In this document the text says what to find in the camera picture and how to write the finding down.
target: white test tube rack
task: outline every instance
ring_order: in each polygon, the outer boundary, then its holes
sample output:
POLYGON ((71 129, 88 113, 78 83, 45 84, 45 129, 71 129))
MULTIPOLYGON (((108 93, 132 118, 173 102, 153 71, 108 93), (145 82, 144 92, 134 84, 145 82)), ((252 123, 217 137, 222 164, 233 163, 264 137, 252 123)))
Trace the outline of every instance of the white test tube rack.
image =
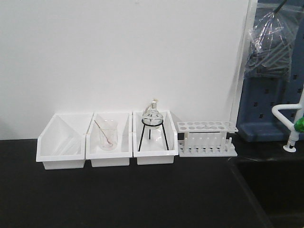
POLYGON ((184 140, 178 141, 180 157, 235 157, 238 154, 227 133, 238 132, 231 122, 177 122, 184 140))

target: plastic bag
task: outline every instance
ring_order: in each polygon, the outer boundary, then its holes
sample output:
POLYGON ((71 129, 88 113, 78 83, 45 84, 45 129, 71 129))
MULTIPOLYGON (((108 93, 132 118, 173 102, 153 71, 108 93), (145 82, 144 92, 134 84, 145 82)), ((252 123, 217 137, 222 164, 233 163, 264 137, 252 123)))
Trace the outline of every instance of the plastic bag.
POLYGON ((251 45, 245 78, 270 77, 289 81, 292 54, 303 7, 259 3, 255 26, 249 31, 251 45))

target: green valve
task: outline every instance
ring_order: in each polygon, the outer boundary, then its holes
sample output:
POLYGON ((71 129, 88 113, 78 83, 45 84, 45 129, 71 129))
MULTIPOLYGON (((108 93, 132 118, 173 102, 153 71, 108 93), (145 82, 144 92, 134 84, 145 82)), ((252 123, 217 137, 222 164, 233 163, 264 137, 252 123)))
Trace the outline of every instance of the green valve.
POLYGON ((297 132, 304 132, 304 117, 295 122, 294 128, 297 132))

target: white wall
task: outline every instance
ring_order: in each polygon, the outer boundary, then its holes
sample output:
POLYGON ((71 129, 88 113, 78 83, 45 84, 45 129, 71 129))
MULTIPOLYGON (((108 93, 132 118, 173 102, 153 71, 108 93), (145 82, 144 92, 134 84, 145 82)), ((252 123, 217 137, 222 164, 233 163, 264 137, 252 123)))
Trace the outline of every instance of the white wall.
POLYGON ((0 139, 56 112, 230 118, 248 0, 0 1, 0 139))

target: black sink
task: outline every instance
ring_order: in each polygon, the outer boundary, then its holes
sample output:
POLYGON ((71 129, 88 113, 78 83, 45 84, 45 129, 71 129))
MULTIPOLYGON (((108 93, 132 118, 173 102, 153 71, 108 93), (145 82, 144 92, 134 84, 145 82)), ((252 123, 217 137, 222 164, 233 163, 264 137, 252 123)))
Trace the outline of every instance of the black sink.
POLYGON ((304 227, 304 160, 245 160, 236 167, 273 227, 304 227))

